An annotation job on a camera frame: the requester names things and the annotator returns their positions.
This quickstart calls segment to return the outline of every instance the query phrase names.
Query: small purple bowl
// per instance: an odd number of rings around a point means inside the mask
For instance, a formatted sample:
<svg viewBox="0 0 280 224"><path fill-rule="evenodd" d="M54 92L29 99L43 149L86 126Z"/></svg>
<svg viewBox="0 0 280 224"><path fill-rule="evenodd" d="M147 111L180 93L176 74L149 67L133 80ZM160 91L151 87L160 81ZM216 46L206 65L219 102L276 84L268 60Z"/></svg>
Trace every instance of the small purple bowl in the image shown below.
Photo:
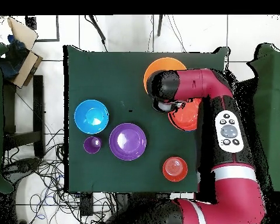
<svg viewBox="0 0 280 224"><path fill-rule="evenodd" d="M84 141L84 150L89 154L95 154L100 150L102 140L96 136L90 136Z"/></svg>
<svg viewBox="0 0 280 224"><path fill-rule="evenodd" d="M123 123L112 130L109 145L117 158L135 160L144 153L146 137L143 130L137 125Z"/></svg>

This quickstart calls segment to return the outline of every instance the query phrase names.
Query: floor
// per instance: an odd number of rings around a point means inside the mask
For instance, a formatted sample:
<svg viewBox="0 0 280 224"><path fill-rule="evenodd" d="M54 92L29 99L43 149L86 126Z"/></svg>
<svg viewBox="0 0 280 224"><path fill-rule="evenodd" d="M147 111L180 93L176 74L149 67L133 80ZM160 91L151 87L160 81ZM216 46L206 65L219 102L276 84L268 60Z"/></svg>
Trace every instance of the floor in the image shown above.
<svg viewBox="0 0 280 224"><path fill-rule="evenodd" d="M154 48L152 45L152 16L151 15L114 15L96 16L97 23L106 37L108 51L149 51L149 52L181 52L181 45L177 35L181 34L183 46L188 52L211 53L217 47L228 46L231 49L228 68L236 75L239 81L254 77L246 62L253 59L256 46L260 43L274 43L280 49L280 15L166 15L163 18L160 37L156 35L158 29L158 15L155 15ZM15 16L15 19L24 22L24 16ZM36 42L32 51L43 57L36 75L44 76L45 102L45 140L58 133L54 141L62 143L64 138L64 75L62 66L62 45L70 44L86 51L105 51L100 36L91 23L84 16L58 16L59 41L57 39L56 16L36 16L38 37L47 42ZM30 106L32 101L32 83L18 94ZM16 96L16 131L27 132L32 130L32 111ZM51 141L46 148L53 145ZM20 147L20 152L14 158L34 157L31 146ZM50 152L46 160L55 160L55 153ZM19 219L30 222L35 218L35 210L39 204L34 194L43 194L44 182L36 174L24 178L18 188L16 210ZM99 200L105 194L95 193ZM171 198L192 198L193 194L175 193ZM33 224L80 224L70 211L57 211L52 198L48 198L35 218ZM102 210L104 202L96 202L97 210ZM83 221L91 221L96 216Z"/></svg>

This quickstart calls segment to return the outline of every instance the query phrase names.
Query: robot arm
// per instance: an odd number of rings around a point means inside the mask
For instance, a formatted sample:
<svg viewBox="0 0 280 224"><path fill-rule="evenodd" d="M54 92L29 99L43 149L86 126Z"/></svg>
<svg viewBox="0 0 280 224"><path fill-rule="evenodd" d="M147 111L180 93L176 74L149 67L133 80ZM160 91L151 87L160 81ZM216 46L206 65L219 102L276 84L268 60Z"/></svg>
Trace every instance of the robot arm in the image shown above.
<svg viewBox="0 0 280 224"><path fill-rule="evenodd" d="M218 203L179 199L176 203L182 210L183 224L259 224L265 214L264 203L236 102L224 76L212 69L162 71L150 76L147 90L152 107L163 113L177 110L188 99L209 98L211 129L203 142L211 143L207 155L212 157L210 169L215 173ZM199 127L202 124L198 122L197 132L202 131ZM197 144L200 151L202 140ZM201 169L198 165L198 178Z"/></svg>

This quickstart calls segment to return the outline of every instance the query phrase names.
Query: red cup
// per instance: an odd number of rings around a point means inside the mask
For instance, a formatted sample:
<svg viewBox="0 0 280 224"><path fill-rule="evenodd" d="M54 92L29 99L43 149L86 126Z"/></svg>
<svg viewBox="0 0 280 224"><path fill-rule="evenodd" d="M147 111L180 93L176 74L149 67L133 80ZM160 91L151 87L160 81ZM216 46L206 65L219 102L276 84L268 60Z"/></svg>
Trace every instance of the red cup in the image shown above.
<svg viewBox="0 0 280 224"><path fill-rule="evenodd" d="M163 174L165 178L172 182L178 182L185 178L188 173L186 162L180 157L170 157L163 165Z"/></svg>

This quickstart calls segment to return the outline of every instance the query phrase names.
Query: plate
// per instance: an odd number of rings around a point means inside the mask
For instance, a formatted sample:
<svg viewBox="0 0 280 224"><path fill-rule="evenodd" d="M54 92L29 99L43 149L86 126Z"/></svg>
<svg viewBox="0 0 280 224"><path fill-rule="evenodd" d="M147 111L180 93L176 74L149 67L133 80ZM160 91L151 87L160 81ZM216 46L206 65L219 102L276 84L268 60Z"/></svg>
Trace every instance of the plate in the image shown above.
<svg viewBox="0 0 280 224"><path fill-rule="evenodd" d="M178 70L185 70L187 69L186 66L183 65L182 62L175 58L159 58L155 61L153 61L148 68L146 69L144 73L144 89L147 92L146 89L146 82L147 79L156 71L178 71Z"/></svg>
<svg viewBox="0 0 280 224"><path fill-rule="evenodd" d="M146 147L146 136L135 124L123 123L116 126L109 138L110 149L121 160L135 160Z"/></svg>

